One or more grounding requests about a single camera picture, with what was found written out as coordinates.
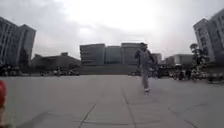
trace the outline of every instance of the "red object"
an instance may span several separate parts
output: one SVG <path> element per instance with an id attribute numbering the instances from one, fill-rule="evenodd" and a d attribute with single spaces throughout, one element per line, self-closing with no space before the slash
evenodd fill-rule
<path id="1" fill-rule="evenodd" d="M 0 107 L 4 106 L 6 97 L 6 87 L 2 80 L 0 80 Z"/>

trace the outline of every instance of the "low wall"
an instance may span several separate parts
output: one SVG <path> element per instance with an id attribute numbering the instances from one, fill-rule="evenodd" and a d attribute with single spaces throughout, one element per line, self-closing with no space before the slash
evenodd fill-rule
<path id="1" fill-rule="evenodd" d="M 136 69 L 134 65 L 124 65 L 124 64 L 106 64 L 101 66 L 80 66 L 78 71 L 81 75 L 122 75 L 128 74 L 130 71 Z"/>

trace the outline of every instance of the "tree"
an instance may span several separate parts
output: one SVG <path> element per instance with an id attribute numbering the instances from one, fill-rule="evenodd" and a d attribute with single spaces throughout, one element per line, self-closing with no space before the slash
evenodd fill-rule
<path id="1" fill-rule="evenodd" d="M 190 45 L 190 49 L 192 53 L 196 54 L 198 50 L 198 45 L 196 43 L 193 43 Z"/>
<path id="2" fill-rule="evenodd" d="M 199 47 L 196 43 L 191 44 L 190 49 L 191 49 L 191 52 L 194 54 L 193 60 L 196 65 L 200 65 L 203 62 L 209 61 L 209 58 L 207 57 L 208 51 L 199 49 Z"/>

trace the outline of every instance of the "tall building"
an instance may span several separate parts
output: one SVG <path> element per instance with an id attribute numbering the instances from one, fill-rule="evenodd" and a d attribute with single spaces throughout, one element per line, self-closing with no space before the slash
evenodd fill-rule
<path id="1" fill-rule="evenodd" d="M 122 63 L 121 47 L 120 46 L 107 46 L 106 47 L 105 63 L 106 64 Z"/>
<path id="2" fill-rule="evenodd" d="M 0 61 L 29 65 L 36 31 L 27 25 L 17 26 L 0 17 Z"/>
<path id="3" fill-rule="evenodd" d="M 105 59 L 105 44 L 80 45 L 82 65 L 103 65 Z"/>
<path id="4" fill-rule="evenodd" d="M 199 48 L 210 62 L 224 64 L 224 9 L 210 20 L 202 19 L 194 25 Z"/>
<path id="5" fill-rule="evenodd" d="M 122 62 L 123 64 L 135 65 L 138 60 L 135 59 L 135 53 L 140 48 L 140 43 L 122 43 Z"/>

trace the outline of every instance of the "person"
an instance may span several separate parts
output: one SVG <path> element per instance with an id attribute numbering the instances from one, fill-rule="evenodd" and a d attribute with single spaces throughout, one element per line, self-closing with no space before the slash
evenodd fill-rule
<path id="1" fill-rule="evenodd" d="M 5 98 L 6 98 L 6 87 L 2 80 L 0 80 L 0 128 L 8 128 L 9 124 L 5 124 L 3 121 L 3 115 L 5 111 Z"/>
<path id="2" fill-rule="evenodd" d="M 138 49 L 135 53 L 135 58 L 138 59 L 138 68 L 141 71 L 142 84 L 144 86 L 145 92 L 149 92 L 149 84 L 148 84 L 148 74 L 150 64 L 154 63 L 154 58 L 152 54 L 147 49 L 147 44 L 140 43 L 140 49 Z"/>

